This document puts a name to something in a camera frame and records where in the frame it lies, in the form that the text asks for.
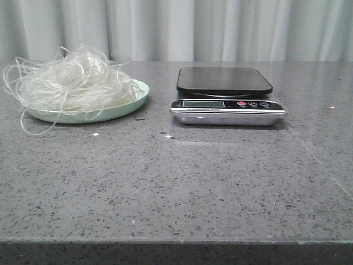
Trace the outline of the white translucent vermicelli bundle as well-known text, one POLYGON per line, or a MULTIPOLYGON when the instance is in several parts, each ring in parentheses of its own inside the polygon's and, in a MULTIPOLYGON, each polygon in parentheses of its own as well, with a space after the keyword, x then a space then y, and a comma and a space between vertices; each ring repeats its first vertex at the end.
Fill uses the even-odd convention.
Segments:
POLYGON ((24 124, 27 110, 45 112, 92 112, 136 100, 138 85, 122 69, 88 45, 70 51, 60 47, 54 60, 39 62, 21 57, 3 69, 4 90, 19 103, 20 125, 30 136, 49 132, 31 132, 24 124))

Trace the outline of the black silver kitchen scale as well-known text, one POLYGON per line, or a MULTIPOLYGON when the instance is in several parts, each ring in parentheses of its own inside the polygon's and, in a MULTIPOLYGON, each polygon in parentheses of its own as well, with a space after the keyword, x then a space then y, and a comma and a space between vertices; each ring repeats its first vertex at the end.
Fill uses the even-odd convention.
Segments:
POLYGON ((170 113, 182 124, 272 126, 287 115, 269 95, 273 86, 253 68, 185 67, 170 113))

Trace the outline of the mint green plate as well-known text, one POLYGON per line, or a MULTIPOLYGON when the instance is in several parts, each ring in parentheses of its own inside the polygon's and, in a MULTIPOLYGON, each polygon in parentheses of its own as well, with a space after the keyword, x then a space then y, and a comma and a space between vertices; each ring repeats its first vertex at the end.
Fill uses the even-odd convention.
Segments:
POLYGON ((136 100, 131 103, 126 103, 119 106, 107 107, 104 109, 94 110, 92 112, 65 112, 60 113, 58 111, 45 112, 43 110, 28 109, 27 112, 31 116, 51 123, 59 124, 86 124, 86 123, 97 123, 101 121, 107 121, 111 119, 120 118, 128 115, 145 103, 150 88, 147 84, 134 79, 133 80, 139 87, 140 91, 136 93, 136 100))

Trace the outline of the white pleated curtain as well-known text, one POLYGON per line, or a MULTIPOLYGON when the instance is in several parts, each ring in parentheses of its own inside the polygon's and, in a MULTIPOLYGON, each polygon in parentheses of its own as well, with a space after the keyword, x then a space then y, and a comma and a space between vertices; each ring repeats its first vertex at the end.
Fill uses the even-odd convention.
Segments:
POLYGON ((1 61, 351 61, 351 1, 2 1, 1 61))

